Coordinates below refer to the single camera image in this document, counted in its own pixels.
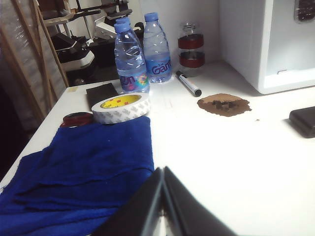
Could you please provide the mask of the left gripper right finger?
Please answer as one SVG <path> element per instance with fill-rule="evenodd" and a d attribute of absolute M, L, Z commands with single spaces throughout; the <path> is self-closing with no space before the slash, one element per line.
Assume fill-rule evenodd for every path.
<path fill-rule="evenodd" d="M 163 169 L 163 207 L 168 236 L 235 236 L 188 191 L 170 168 Z"/>

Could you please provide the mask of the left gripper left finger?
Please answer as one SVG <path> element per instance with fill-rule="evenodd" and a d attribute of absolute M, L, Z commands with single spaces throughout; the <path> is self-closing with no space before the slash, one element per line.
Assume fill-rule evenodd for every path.
<path fill-rule="evenodd" d="M 162 212 L 163 171 L 157 168 L 94 236 L 158 236 Z"/>

